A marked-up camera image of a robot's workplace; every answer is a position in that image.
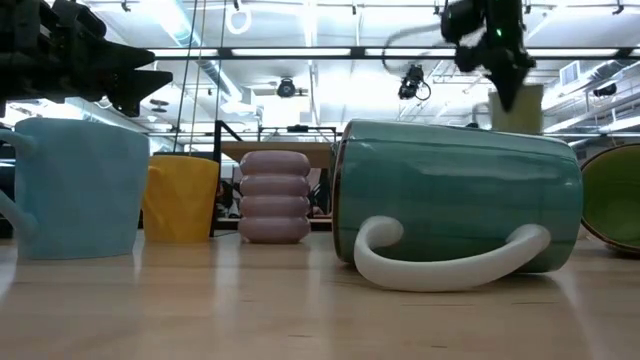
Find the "cable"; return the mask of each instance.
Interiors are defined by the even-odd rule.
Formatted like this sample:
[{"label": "cable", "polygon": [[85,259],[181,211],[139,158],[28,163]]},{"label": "cable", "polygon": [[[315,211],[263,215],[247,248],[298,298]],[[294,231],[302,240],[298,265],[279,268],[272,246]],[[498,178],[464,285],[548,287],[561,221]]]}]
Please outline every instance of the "cable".
[{"label": "cable", "polygon": [[102,105],[100,105],[99,101],[95,101],[94,104],[96,104],[102,110],[106,110],[106,109],[110,108],[113,105],[113,104],[109,103],[109,105],[107,105],[107,106],[102,106]]},{"label": "cable", "polygon": [[[193,4],[194,8],[198,7],[198,0],[195,0]],[[187,48],[187,56],[191,56],[191,49],[193,49],[193,33],[196,31],[196,13],[193,11],[193,18],[191,20],[191,32],[189,33],[189,47]],[[180,134],[180,121],[182,120],[182,106],[184,105],[184,94],[187,90],[187,74],[189,73],[189,63],[191,61],[185,61],[184,77],[182,78],[182,91],[180,93],[180,106],[178,108],[178,123],[176,125],[176,136],[173,139],[173,152],[176,152],[178,147],[178,135]]]},{"label": "cable", "polygon": [[429,86],[429,84],[427,84],[425,81],[422,81],[422,85],[424,85],[424,87],[426,87],[429,90],[429,95],[427,95],[427,97],[425,98],[421,98],[416,94],[415,98],[424,102],[429,100],[429,98],[431,97],[431,86]]},{"label": "cable", "polygon": [[[207,0],[204,0],[204,8],[207,8]],[[200,29],[200,37],[202,42],[204,42],[204,25],[207,20],[206,16],[207,12],[202,11],[202,28]],[[202,46],[200,46],[200,52],[198,53],[198,63],[202,60]],[[189,156],[191,156],[191,152],[193,151],[193,133],[196,131],[196,109],[198,108],[198,90],[200,89],[200,70],[202,67],[198,66],[198,71],[196,72],[196,94],[193,97],[193,114],[191,116],[191,135],[189,135]]]},{"label": "cable", "polygon": [[[408,29],[404,29],[401,31],[396,32],[395,34],[389,36],[387,38],[387,41],[384,44],[384,47],[382,48],[382,66],[384,67],[384,69],[391,75],[395,75],[395,72],[401,71],[402,68],[404,68],[406,65],[403,66],[399,66],[396,68],[392,68],[387,64],[387,60],[384,58],[387,52],[387,49],[391,46],[391,44],[393,44],[394,42],[411,36],[411,35],[416,35],[416,34],[421,34],[421,33],[429,33],[432,31],[437,31],[438,29],[440,29],[440,25],[439,24],[431,24],[431,25],[425,25],[425,26],[417,26],[417,27],[412,27],[412,28],[408,28]],[[425,51],[423,53],[421,53],[420,55],[426,54],[428,53],[428,51]]]},{"label": "cable", "polygon": [[[229,0],[224,0],[224,7],[222,8],[222,18],[226,18],[227,16],[227,2]],[[220,47],[224,47],[224,24],[222,24],[221,35],[220,35]],[[218,78],[216,79],[216,84],[220,84],[222,79],[222,59],[218,60]],[[218,121],[218,115],[220,114],[220,86],[216,86],[216,113],[215,113],[215,121]]]}]

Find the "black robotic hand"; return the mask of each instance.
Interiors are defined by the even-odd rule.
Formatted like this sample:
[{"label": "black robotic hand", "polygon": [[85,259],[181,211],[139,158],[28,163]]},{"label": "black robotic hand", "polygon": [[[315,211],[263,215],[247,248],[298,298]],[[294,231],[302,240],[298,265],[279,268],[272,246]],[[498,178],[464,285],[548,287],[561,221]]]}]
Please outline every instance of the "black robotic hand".
[{"label": "black robotic hand", "polygon": [[[462,37],[486,27],[474,46]],[[461,0],[447,4],[440,23],[442,37],[456,45],[455,63],[462,72],[479,66],[489,70],[502,107],[510,111],[529,70],[536,66],[523,43],[522,0]]]}]

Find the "pink ribbed vase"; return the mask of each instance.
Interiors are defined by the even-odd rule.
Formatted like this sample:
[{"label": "pink ribbed vase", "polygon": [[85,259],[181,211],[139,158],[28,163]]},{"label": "pink ribbed vase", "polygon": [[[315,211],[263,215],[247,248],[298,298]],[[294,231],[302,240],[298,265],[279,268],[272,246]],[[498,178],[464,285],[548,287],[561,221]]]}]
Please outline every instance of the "pink ribbed vase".
[{"label": "pink ribbed vase", "polygon": [[238,232],[260,244],[295,244],[311,231],[309,181],[311,170],[304,154],[292,151],[255,151],[240,162],[243,218]]}]

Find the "teal mug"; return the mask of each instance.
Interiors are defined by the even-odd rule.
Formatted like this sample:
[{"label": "teal mug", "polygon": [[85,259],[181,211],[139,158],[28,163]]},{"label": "teal mug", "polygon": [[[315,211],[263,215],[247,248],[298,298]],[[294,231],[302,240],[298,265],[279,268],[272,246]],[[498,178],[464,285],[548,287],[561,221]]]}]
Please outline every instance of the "teal mug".
[{"label": "teal mug", "polygon": [[455,291],[560,268],[575,244],[575,153],[539,136],[353,121],[333,184],[335,248],[370,281]]}]

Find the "desk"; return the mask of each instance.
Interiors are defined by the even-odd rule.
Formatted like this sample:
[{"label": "desk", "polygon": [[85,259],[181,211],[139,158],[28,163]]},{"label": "desk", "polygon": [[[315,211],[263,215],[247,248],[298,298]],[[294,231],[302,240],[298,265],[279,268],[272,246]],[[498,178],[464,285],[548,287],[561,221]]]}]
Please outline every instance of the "desk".
[{"label": "desk", "polygon": [[327,234],[19,261],[0,246],[0,358],[637,359],[640,262],[580,241],[550,276],[458,294],[377,289]]}]

